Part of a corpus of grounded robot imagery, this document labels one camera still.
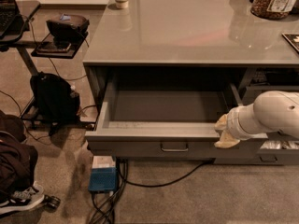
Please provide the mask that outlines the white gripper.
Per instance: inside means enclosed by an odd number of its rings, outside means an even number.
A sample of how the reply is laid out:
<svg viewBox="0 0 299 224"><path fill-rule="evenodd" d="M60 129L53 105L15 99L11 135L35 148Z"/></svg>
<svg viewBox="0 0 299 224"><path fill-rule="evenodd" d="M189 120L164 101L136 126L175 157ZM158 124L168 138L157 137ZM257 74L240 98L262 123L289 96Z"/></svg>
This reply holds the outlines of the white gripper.
<svg viewBox="0 0 299 224"><path fill-rule="evenodd" d="M215 123L216 131L223 131L220 140L215 143L217 148L236 146L240 140L247 140L256 134L267 133L268 129L257 120L253 105L238 106L223 114Z"/></svg>

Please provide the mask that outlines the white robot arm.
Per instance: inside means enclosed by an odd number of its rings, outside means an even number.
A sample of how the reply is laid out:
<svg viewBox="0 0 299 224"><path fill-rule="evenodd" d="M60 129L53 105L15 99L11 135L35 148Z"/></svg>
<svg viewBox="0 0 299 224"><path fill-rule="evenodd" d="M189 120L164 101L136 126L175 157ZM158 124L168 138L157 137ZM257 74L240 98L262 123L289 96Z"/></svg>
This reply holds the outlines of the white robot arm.
<svg viewBox="0 0 299 224"><path fill-rule="evenodd" d="M220 139L214 144L230 148L257 134L280 132L299 138L299 93L266 91L250 105L232 108L214 125Z"/></svg>

